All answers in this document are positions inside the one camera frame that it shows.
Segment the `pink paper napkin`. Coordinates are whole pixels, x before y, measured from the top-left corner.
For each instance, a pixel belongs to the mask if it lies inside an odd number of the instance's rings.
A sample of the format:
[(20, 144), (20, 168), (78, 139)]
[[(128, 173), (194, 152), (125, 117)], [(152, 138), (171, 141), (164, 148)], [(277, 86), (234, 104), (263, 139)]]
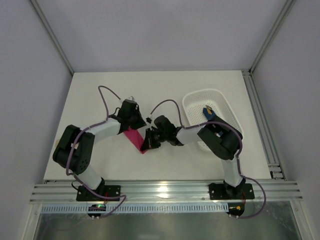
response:
[(144, 143), (144, 139), (137, 129), (131, 129), (129, 127), (128, 130), (124, 131), (123, 133), (141, 154), (147, 152), (147, 150), (141, 150), (141, 147)]

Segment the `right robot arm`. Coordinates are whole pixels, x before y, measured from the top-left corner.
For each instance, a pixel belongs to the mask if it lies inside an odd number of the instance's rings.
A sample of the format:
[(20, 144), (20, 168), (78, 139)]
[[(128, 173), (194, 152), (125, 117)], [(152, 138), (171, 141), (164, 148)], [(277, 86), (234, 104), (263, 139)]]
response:
[(207, 122), (189, 127), (175, 126), (164, 115), (157, 117), (154, 124), (155, 126), (145, 131), (141, 151), (157, 149), (163, 142), (179, 147), (203, 142), (222, 162), (225, 193), (231, 199), (242, 196), (246, 183), (241, 173), (239, 159), (243, 149), (243, 136), (237, 129), (216, 115)]

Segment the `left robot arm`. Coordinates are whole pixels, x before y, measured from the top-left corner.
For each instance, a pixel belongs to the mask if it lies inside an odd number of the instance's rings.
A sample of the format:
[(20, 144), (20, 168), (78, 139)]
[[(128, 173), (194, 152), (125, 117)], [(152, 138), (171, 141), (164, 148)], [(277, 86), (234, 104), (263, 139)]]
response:
[(146, 122), (140, 113), (139, 105), (131, 99), (122, 102), (117, 114), (109, 115), (106, 120), (86, 128), (68, 125), (53, 152), (53, 161), (66, 169), (67, 175), (95, 192), (104, 184), (104, 180), (91, 167), (94, 145), (109, 137), (124, 134), (140, 153), (143, 137), (138, 129)]

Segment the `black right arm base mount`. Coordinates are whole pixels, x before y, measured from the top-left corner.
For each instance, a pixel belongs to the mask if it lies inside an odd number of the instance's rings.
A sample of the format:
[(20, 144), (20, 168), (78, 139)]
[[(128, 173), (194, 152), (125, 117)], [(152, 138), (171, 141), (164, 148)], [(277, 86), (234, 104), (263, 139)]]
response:
[(208, 193), (211, 200), (253, 200), (255, 194), (250, 183), (244, 183), (233, 187), (226, 183), (211, 183), (208, 185)]

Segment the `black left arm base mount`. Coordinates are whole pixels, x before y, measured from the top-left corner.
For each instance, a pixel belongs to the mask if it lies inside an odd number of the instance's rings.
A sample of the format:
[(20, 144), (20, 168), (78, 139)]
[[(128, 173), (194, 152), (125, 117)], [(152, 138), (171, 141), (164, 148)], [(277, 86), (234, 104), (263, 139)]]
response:
[[(101, 185), (96, 190), (93, 190), (96, 194), (107, 197), (114, 198), (110, 199), (110, 202), (119, 202), (121, 195), (121, 186), (120, 185)], [(78, 187), (76, 201), (78, 202), (93, 202), (93, 201), (107, 201), (104, 198), (100, 198), (95, 194), (89, 192), (83, 185)]]

